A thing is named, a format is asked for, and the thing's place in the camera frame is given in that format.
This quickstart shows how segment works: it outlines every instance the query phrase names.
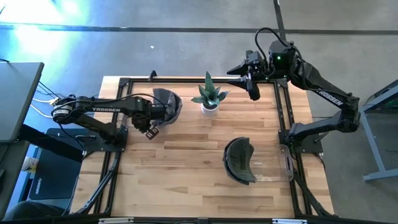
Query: white cable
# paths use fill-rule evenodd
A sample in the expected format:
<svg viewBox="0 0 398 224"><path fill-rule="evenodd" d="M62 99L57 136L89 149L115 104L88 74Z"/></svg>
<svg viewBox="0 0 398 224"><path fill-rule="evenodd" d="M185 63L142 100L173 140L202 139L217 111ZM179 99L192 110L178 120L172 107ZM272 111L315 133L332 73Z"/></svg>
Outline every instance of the white cable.
<svg viewBox="0 0 398 224"><path fill-rule="evenodd" d="M41 103L51 103L51 100L38 100L33 98L34 101L41 102Z"/></svg>
<svg viewBox="0 0 398 224"><path fill-rule="evenodd" d="M30 105L31 107L33 107L33 109L35 109L37 112L39 112L39 114L41 114L42 116L44 116L44 117L46 117L46 118L52 118L51 116L49 116L49 115L45 115L45 114L43 114L39 109L37 109L35 106L33 106L33 105Z"/></svg>

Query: concrete floor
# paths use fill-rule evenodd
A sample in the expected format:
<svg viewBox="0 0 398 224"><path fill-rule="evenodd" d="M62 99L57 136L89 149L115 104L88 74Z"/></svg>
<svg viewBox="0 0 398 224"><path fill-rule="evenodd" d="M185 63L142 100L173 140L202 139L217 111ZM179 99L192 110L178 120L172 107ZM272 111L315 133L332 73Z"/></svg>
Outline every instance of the concrete floor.
<svg viewBox="0 0 398 224"><path fill-rule="evenodd" d="M3 22L33 22L103 27L278 28L273 0L119 0L53 1L37 8L8 6ZM397 30L398 1L280 0L286 29ZM254 34L184 32L68 32L29 27L0 30L0 58L43 61L41 81L67 95L98 93L104 75L225 75L245 50L256 50ZM361 98L397 77L396 35L288 35L321 75ZM267 49L275 39L261 34ZM308 93L314 117L331 116L331 104ZM39 105L47 114L51 108ZM55 124L29 111L27 124L45 131ZM364 131L333 132L323 140L326 175L333 206L345 218L398 222L398 177L364 183L377 171ZM396 153L388 155L397 157Z"/></svg>

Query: white pot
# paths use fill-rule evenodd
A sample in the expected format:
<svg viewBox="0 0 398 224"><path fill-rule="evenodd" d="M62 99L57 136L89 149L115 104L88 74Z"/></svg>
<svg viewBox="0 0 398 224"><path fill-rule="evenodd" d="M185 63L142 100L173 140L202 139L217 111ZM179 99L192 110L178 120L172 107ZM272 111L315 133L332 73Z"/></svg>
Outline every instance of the white pot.
<svg viewBox="0 0 398 224"><path fill-rule="evenodd" d="M214 116L217 114L218 110L219 110L220 106L218 105L216 108L209 110L207 108L205 108L205 106L203 106L203 104L201 104L201 112L206 115L206 116Z"/></svg>

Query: wooden table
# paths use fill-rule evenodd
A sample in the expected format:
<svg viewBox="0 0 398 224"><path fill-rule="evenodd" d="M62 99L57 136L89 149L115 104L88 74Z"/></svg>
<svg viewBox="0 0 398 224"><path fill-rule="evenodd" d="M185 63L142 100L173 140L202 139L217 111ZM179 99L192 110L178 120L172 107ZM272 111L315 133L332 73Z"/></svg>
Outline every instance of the wooden table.
<svg viewBox="0 0 398 224"><path fill-rule="evenodd" d="M115 98L119 78L104 77L99 97ZM294 216L288 182L258 182L245 186L226 175L222 162L225 145L240 136L250 137L253 144L275 151L280 127L273 85L259 85L261 98L258 101L251 101L244 90L235 86L216 86L221 86L221 91L228 90L229 94L218 114L209 118L202 115L199 104L190 101L199 95L197 83L134 84L133 93L152 94L153 88L172 90L181 96L183 107L177 122L160 129L159 135L151 141L127 121L129 139L122 153L112 216ZM295 121L312 122L306 92L292 85L289 91ZM111 121L111 117L110 113L95 114L102 122ZM98 185L103 156L104 153L96 152L83 161L73 212L83 206ZM308 188L324 208L333 213L322 163L311 154L303 154L302 158ZM304 211L302 193L298 186L297 189Z"/></svg>

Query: desk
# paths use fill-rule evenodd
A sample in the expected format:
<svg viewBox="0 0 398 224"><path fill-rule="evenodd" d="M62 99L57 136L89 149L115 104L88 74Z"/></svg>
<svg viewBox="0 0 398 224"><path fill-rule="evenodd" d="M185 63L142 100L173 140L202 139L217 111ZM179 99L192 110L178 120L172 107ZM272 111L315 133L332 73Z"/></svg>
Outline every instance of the desk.
<svg viewBox="0 0 398 224"><path fill-rule="evenodd" d="M99 97L115 98L119 79L104 77ZM222 162L225 145L236 137L250 137L251 142L269 149L279 144L280 127L273 86L259 85L261 98L251 101L238 87L215 85L230 93L213 118L202 115L200 105L190 101L199 95L197 83L133 85L133 93L152 94L153 88L172 90L181 96L183 107L177 122L160 129L159 135L151 141L127 121L129 138L119 166L113 217L294 216L288 182L241 185L227 176ZM292 85L289 91L296 122L312 122L306 92ZM112 114L96 113L95 118L110 122ZM71 212L81 208L94 192L103 156L95 152L83 161ZM333 213L321 162L312 154L303 154L302 159L308 188L324 208ZM303 210L302 193L299 187L297 189Z"/></svg>

